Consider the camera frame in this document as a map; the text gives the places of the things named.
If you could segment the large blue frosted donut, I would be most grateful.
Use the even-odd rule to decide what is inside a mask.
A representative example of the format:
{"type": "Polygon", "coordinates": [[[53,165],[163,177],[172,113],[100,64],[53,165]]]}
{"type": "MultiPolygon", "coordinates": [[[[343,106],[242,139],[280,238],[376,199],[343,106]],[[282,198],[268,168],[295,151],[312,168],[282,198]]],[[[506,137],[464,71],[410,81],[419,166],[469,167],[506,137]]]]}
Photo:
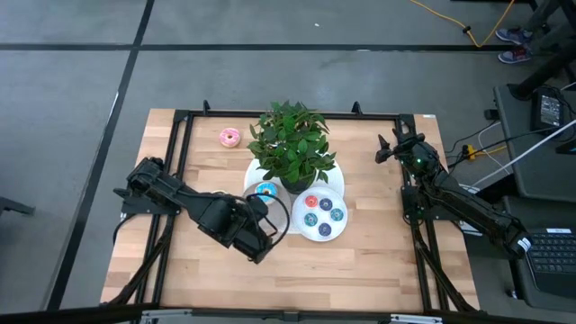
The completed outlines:
{"type": "Polygon", "coordinates": [[[278,188],[272,182],[262,182],[255,188],[256,196],[265,204],[269,205],[275,201],[278,195],[278,188]]]}

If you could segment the white round plate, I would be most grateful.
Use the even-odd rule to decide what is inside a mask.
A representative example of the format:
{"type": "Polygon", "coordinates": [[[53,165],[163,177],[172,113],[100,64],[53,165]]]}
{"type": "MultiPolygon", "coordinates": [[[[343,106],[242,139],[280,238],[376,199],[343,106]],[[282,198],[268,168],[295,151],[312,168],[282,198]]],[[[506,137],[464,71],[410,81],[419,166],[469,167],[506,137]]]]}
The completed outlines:
{"type": "Polygon", "coordinates": [[[330,218],[330,211],[323,211],[319,204],[316,208],[308,208],[304,202],[305,198],[308,195],[315,195],[318,200],[320,201],[322,198],[329,198],[333,203],[333,208],[339,208],[338,203],[341,203],[341,198],[338,194],[336,194],[335,198],[330,198],[333,194],[332,190],[328,190],[327,192],[322,192],[321,187],[314,187],[309,188],[308,190],[301,193],[297,199],[293,202],[292,205],[292,224],[295,228],[302,234],[306,239],[315,242],[328,242],[328,237],[322,237],[319,234],[318,228],[321,223],[329,224],[329,221],[332,221],[330,218]],[[318,223],[315,227],[308,227],[304,224],[304,216],[309,213],[315,213],[318,217],[318,223]]]}

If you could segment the tan round plate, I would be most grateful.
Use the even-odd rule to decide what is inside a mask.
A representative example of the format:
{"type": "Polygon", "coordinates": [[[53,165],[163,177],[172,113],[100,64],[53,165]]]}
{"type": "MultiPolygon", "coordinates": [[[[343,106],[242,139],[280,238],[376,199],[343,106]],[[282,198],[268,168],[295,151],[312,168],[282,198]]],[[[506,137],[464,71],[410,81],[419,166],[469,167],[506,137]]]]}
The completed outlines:
{"type": "MultiPolygon", "coordinates": [[[[247,186],[243,194],[245,196],[254,194],[256,186],[260,183],[247,186]]],[[[275,232],[273,237],[276,239],[286,230],[287,215],[290,214],[292,210],[292,203],[288,192],[280,184],[274,184],[276,184],[278,188],[278,195],[274,197],[275,201],[273,203],[269,205],[265,204],[268,209],[268,214],[259,222],[259,225],[266,234],[275,232]]]]}

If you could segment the dark grey chair leg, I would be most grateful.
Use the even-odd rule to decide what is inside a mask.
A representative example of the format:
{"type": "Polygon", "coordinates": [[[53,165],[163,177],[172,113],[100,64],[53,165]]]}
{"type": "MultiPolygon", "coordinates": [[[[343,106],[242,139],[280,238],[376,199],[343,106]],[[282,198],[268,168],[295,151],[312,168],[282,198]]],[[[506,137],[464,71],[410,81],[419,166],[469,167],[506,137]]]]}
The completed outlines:
{"type": "Polygon", "coordinates": [[[0,196],[0,217],[4,212],[18,212],[23,215],[33,215],[35,208],[0,196]]]}

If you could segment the person's shoe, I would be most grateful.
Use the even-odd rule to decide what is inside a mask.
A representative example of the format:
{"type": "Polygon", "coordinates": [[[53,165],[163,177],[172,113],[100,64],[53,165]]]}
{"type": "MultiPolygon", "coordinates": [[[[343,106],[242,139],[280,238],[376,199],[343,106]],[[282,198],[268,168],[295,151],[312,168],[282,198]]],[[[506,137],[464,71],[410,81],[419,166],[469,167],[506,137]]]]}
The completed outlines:
{"type": "Polygon", "coordinates": [[[533,57],[529,49],[520,47],[501,52],[498,61],[504,64],[517,64],[527,62],[533,57]]]}
{"type": "Polygon", "coordinates": [[[534,34],[522,28],[515,29],[498,29],[495,31],[496,37],[505,42],[511,42],[516,45],[523,45],[529,43],[534,34]]]}

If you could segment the black desk leg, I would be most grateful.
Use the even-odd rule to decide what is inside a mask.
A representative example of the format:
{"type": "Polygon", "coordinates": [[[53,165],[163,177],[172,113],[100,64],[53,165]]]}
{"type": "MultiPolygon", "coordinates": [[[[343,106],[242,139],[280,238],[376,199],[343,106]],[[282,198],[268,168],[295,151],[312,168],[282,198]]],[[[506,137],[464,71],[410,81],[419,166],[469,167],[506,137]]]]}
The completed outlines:
{"type": "MultiPolygon", "coordinates": [[[[570,26],[576,32],[576,4],[572,0],[558,0],[570,26]]],[[[576,59],[576,40],[562,47],[552,58],[519,85],[509,85],[510,93],[518,100],[528,100],[530,95],[549,78],[576,59]]]]}

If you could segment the black keyboard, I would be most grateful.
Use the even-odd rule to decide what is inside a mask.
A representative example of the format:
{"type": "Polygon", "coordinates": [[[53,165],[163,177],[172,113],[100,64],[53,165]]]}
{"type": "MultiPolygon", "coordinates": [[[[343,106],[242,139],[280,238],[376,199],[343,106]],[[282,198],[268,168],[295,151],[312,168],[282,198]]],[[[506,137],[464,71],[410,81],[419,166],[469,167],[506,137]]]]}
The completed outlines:
{"type": "Polygon", "coordinates": [[[531,229],[516,240],[525,253],[521,281],[540,293],[576,300],[576,229],[531,229]]]}

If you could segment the black power adapter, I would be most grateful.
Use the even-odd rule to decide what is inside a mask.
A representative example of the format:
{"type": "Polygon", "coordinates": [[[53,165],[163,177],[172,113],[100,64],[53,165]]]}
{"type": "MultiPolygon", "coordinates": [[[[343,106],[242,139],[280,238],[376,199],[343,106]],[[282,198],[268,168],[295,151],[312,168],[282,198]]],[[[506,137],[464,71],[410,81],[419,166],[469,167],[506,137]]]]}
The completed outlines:
{"type": "Polygon", "coordinates": [[[539,87],[532,93],[530,130],[556,130],[564,124],[564,105],[550,87],[539,87]]]}

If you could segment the dark grey side desk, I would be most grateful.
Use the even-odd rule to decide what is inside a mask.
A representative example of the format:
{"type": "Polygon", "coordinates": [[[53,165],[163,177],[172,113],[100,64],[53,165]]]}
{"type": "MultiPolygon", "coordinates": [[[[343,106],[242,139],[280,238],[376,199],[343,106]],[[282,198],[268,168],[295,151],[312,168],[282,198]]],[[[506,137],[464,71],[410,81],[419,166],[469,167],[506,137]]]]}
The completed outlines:
{"type": "Polygon", "coordinates": [[[575,127],[561,136],[544,141],[545,136],[532,133],[529,100],[515,98],[507,86],[493,90],[504,135],[508,143],[511,166],[520,196],[531,199],[576,203],[576,154],[560,154],[558,147],[568,139],[576,140],[575,127]]]}
{"type": "MultiPolygon", "coordinates": [[[[506,196],[503,198],[503,204],[505,211],[518,218],[528,232],[539,228],[576,229],[576,203],[506,196]]],[[[519,275],[519,262],[520,260],[509,263],[513,279],[513,288],[508,292],[510,296],[524,301],[533,308],[576,313],[575,299],[542,293],[526,287],[519,275]]]]}

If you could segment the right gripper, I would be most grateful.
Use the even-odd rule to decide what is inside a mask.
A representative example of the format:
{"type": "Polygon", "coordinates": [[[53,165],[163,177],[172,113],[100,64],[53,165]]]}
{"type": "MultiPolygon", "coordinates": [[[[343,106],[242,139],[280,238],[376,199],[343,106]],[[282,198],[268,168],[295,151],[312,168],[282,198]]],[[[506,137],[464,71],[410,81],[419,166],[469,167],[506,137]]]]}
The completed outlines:
{"type": "Polygon", "coordinates": [[[404,133],[393,129],[397,146],[391,150],[390,143],[378,135],[380,149],[375,153],[375,162],[381,164],[392,154],[412,176],[435,176],[439,172],[439,155],[437,151],[425,142],[423,133],[404,133]]]}

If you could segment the green potted plant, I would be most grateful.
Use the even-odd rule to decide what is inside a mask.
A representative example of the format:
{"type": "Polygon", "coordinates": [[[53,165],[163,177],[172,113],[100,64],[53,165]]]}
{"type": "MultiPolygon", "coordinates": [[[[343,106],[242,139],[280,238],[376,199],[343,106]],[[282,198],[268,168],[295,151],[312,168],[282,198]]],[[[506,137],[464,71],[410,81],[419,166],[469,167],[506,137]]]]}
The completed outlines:
{"type": "Polygon", "coordinates": [[[336,167],[329,152],[325,117],[301,102],[272,102],[257,123],[249,126],[253,140],[247,148],[257,160],[265,181],[277,178],[292,194],[300,194],[320,180],[329,182],[336,167]]]}

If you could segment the large pink frosted donut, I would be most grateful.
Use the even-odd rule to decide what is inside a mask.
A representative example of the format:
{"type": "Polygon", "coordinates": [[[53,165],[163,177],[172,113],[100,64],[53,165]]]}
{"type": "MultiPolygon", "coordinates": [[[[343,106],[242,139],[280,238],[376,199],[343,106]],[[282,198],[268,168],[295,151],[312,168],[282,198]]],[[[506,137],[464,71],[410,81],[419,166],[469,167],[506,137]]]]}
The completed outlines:
{"type": "Polygon", "coordinates": [[[226,148],[235,148],[241,142],[241,133],[235,128],[226,128],[220,132],[220,144],[226,148]]]}

